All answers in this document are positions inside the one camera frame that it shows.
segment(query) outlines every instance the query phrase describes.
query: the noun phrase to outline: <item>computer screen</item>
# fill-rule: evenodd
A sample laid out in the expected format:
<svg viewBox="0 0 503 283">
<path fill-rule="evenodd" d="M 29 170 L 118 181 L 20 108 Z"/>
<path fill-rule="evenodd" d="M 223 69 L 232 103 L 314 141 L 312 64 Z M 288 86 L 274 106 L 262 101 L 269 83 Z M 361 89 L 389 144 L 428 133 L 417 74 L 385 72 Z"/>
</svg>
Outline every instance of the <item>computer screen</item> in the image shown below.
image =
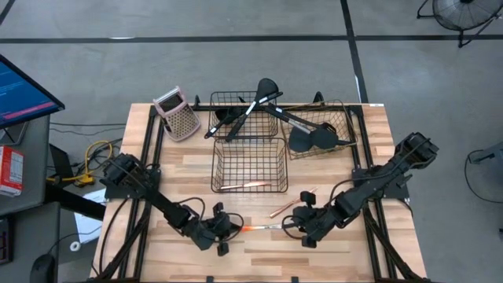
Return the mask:
<svg viewBox="0 0 503 283">
<path fill-rule="evenodd" d="M 64 105 L 47 90 L 0 57 L 0 129 L 63 108 Z"/>
</svg>

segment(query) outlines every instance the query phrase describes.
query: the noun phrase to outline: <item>red box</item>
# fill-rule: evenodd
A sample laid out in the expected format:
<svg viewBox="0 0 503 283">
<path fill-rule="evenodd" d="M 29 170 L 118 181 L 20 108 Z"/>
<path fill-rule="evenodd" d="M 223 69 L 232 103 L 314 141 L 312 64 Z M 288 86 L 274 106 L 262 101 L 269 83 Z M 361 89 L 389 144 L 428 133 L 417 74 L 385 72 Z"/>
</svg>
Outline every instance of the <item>red box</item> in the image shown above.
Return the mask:
<svg viewBox="0 0 503 283">
<path fill-rule="evenodd" d="M 23 190 L 22 153 L 9 146 L 0 146 L 0 194 L 17 197 Z"/>
</svg>

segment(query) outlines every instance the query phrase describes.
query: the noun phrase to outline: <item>concrete floor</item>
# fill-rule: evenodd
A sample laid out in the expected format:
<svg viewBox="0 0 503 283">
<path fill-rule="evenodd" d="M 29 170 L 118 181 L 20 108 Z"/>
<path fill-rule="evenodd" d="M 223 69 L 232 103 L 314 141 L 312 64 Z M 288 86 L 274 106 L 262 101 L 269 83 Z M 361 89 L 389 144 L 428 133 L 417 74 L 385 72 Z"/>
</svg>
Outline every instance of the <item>concrete floor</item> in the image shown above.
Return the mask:
<svg viewBox="0 0 503 283">
<path fill-rule="evenodd" d="M 434 20 L 416 20 L 421 2 L 351 0 L 354 32 L 455 35 Z M 503 34 L 503 20 L 484 33 Z M 16 0 L 0 27 L 0 39 L 277 34 L 345 35 L 340 1 Z M 475 198 L 463 176 L 468 152 L 503 140 L 502 49 L 503 40 L 461 50 L 456 41 L 358 42 L 369 101 L 387 106 L 394 139 L 420 131 L 440 148 L 437 160 L 409 183 L 424 264 L 434 281 L 503 278 L 497 234 L 503 205 Z M 359 100 L 346 41 L 1 44 L 0 52 L 66 104 L 51 118 L 64 123 L 125 123 L 130 103 L 149 102 L 174 85 L 191 100 L 197 94 L 207 102 L 216 90 L 254 89 L 262 77 L 278 83 L 283 102 L 308 102 L 317 90 Z M 121 130 L 88 138 L 51 132 L 50 141 L 78 161 L 91 142 L 121 136 Z M 468 171 L 480 194 L 503 200 L 495 162 Z M 72 214 L 63 213 L 61 225 L 61 235 L 73 232 Z M 60 281 L 89 274 L 96 243 L 71 253 L 74 240 L 61 246 Z"/>
</svg>

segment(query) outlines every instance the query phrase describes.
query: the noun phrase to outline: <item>wire basket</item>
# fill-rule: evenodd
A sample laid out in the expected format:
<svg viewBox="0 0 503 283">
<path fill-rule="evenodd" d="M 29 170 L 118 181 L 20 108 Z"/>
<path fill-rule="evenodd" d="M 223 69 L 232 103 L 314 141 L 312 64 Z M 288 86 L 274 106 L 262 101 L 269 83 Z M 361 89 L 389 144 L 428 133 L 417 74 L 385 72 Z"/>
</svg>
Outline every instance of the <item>wire basket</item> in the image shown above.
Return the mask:
<svg viewBox="0 0 503 283">
<path fill-rule="evenodd" d="M 324 122 L 330 123 L 336 128 L 339 140 L 351 142 L 348 145 L 337 145 L 333 149 L 320 149 L 314 145 L 309 151 L 304 153 L 298 153 L 288 147 L 288 152 L 290 153 L 290 160 L 300 159 L 308 156 L 316 156 L 324 153 L 332 153 L 348 146 L 356 145 L 358 138 L 354 133 L 353 122 L 347 112 L 346 107 L 340 100 L 332 101 L 319 101 L 308 105 L 299 105 L 284 108 L 284 111 L 288 111 L 291 114 L 298 116 L 306 121 L 322 124 Z M 309 130 L 314 130 L 315 128 L 308 125 L 303 125 Z M 281 131 L 283 132 L 283 137 L 285 141 L 290 138 L 290 133 L 292 132 L 293 126 L 286 122 L 281 122 Z"/>
<path fill-rule="evenodd" d="M 282 138 L 215 139 L 211 190 L 215 193 L 284 193 L 288 189 L 286 142 Z M 221 189 L 250 182 L 265 186 Z"/>
<path fill-rule="evenodd" d="M 211 94 L 210 119 L 208 120 L 208 130 L 220 122 L 215 115 L 217 108 L 244 107 L 248 108 L 255 99 L 256 91 L 218 91 Z M 214 138 L 226 137 L 233 128 L 237 119 L 229 125 L 222 125 L 213 135 Z M 277 119 L 261 110 L 254 110 L 244 122 L 236 138 L 253 137 L 268 138 L 277 134 Z"/>
</svg>

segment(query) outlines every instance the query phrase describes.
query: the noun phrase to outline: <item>wooden table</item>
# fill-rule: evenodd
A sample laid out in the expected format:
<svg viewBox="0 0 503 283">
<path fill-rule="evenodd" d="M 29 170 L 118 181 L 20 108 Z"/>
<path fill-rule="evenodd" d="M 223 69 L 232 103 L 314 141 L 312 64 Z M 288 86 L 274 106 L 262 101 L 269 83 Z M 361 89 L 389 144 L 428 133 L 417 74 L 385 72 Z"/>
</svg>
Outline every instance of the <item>wooden table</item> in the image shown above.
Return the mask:
<svg viewBox="0 0 503 283">
<path fill-rule="evenodd" d="M 385 109 L 380 105 L 362 107 L 374 163 L 385 164 L 394 152 Z M 121 148 L 123 153 L 141 155 L 149 109 L 150 104 L 131 106 Z M 201 197 L 206 202 L 206 215 L 210 215 L 208 211 L 221 201 L 227 212 L 240 213 L 248 225 L 273 224 L 280 222 L 282 216 L 291 210 L 288 209 L 274 219 L 270 219 L 269 214 L 297 198 L 301 191 L 317 186 L 318 203 L 322 204 L 328 200 L 330 190 L 337 182 L 351 177 L 351 170 L 354 168 L 353 158 L 351 150 L 344 149 L 322 156 L 289 160 L 289 187 L 286 193 L 213 193 L 210 183 L 214 140 L 203 139 L 207 130 L 208 114 L 209 112 L 198 112 L 202 126 L 191 138 L 178 143 L 166 136 L 163 139 L 160 157 L 163 176 L 160 192 L 170 200 Z M 359 134 L 356 122 L 355 131 Z M 152 160 L 155 140 L 156 130 L 152 133 L 149 161 Z M 360 158 L 365 160 L 362 144 L 360 141 L 358 143 L 358 151 L 362 155 Z M 342 185 L 338 191 L 349 188 L 349 184 Z M 104 228 L 108 226 L 120 202 L 121 200 L 114 200 L 107 204 Z M 196 211 L 201 209 L 197 201 L 190 202 L 189 205 Z M 426 272 L 410 211 L 397 200 L 383 200 L 383 205 L 391 243 L 412 270 L 425 277 Z M 124 241 L 129 210 L 130 203 L 124 206 L 113 223 L 105 247 L 105 263 L 113 258 Z M 95 266 L 98 263 L 105 229 L 101 231 L 102 235 L 94 257 Z M 130 254 L 127 271 L 130 276 L 133 273 L 136 247 L 136 245 L 133 247 Z M 277 230 L 242 233 L 230 242 L 229 248 L 230 253 L 223 257 L 217 256 L 216 245 L 207 251 L 200 251 L 189 238 L 180 237 L 175 233 L 167 225 L 163 215 L 153 209 L 141 280 L 205 281 L 206 276 L 214 276 L 215 281 L 291 281 L 292 276 L 298 276 L 300 281 L 373 280 L 361 216 L 343 230 L 337 228 L 332 230 L 318 243 L 316 249 L 303 248 L 300 241 L 293 240 L 283 231 Z M 386 277 L 384 252 L 380 244 L 378 252 L 382 274 Z"/>
</svg>

